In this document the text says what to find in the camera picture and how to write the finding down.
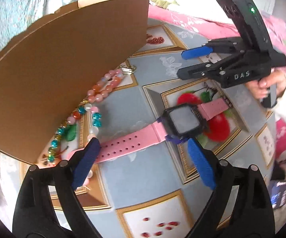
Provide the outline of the person's right hand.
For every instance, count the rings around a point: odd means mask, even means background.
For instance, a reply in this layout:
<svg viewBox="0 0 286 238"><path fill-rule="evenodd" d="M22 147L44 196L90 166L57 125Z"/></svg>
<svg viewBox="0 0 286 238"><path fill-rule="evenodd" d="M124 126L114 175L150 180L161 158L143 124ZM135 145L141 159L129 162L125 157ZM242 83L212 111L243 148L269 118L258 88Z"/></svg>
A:
<svg viewBox="0 0 286 238"><path fill-rule="evenodd" d="M266 98L269 94L268 89L273 85L276 85L276 97L281 97L286 89L286 74L283 71L275 70L259 81L254 80L245 83L246 88L255 99Z"/></svg>

